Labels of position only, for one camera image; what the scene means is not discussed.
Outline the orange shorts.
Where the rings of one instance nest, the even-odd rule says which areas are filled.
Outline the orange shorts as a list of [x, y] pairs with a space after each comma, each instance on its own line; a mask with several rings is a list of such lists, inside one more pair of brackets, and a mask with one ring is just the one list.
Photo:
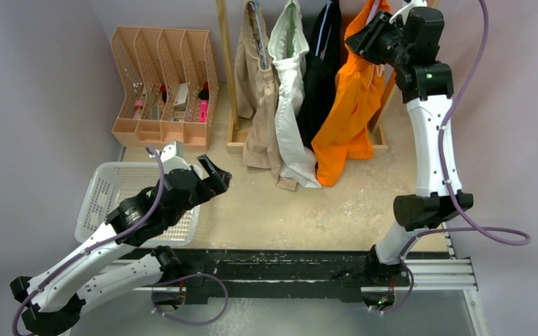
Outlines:
[[311, 141], [317, 160], [316, 177], [322, 186], [334, 186], [347, 160], [374, 156], [368, 123], [381, 107], [385, 70], [345, 47], [347, 59], [336, 74], [336, 98]]

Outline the lilac plastic hanger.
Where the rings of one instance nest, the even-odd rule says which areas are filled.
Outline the lilac plastic hanger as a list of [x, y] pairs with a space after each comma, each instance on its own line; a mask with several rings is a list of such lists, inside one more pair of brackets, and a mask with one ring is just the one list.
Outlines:
[[371, 10], [368, 14], [368, 17], [366, 18], [366, 25], [369, 24], [369, 22], [375, 17], [376, 13], [378, 12], [380, 5], [380, 0], [374, 0], [373, 4], [371, 6]]

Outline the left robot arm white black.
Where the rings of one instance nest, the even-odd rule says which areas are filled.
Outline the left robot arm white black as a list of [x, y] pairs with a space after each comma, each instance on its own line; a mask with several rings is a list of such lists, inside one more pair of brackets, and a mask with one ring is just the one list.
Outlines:
[[153, 186], [124, 199], [78, 248], [40, 275], [20, 276], [11, 284], [19, 307], [14, 335], [61, 335], [86, 313], [142, 286], [184, 286], [190, 279], [169, 246], [158, 246], [138, 261], [106, 272], [113, 261], [176, 225], [184, 214], [224, 194], [232, 175], [208, 156], [198, 162], [201, 177], [181, 157], [156, 153]]

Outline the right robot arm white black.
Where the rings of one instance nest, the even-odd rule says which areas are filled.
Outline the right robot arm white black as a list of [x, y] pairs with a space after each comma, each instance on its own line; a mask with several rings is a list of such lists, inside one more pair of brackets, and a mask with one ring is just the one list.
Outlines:
[[407, 1], [395, 14], [379, 10], [365, 27], [345, 39], [355, 55], [395, 70], [416, 149], [415, 193], [395, 197], [395, 222], [366, 259], [366, 278], [375, 285], [401, 272], [402, 260], [419, 234], [435, 230], [474, 205], [473, 196], [462, 190], [450, 123], [445, 119], [454, 86], [450, 66], [436, 58], [444, 24], [443, 13], [426, 1]]

